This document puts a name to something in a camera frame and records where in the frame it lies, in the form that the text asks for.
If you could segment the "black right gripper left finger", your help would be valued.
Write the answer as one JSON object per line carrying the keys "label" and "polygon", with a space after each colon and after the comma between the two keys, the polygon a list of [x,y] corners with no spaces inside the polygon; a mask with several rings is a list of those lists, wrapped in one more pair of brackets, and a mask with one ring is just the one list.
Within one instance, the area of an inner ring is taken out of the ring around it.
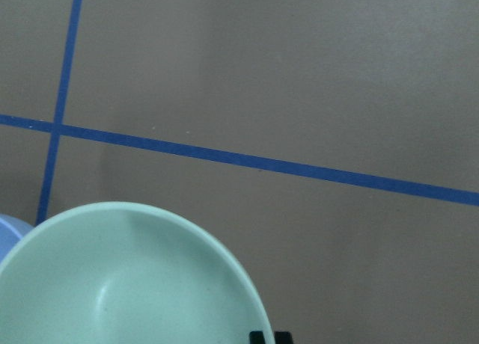
{"label": "black right gripper left finger", "polygon": [[249,333],[250,344],[264,344],[264,335],[262,331],[251,331]]}

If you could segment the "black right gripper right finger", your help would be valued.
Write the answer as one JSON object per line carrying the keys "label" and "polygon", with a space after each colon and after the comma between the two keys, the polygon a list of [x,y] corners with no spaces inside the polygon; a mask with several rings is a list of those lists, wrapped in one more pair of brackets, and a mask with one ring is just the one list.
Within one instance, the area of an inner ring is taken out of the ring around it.
{"label": "black right gripper right finger", "polygon": [[293,344],[293,336],[289,331],[276,331],[274,339],[275,344]]}

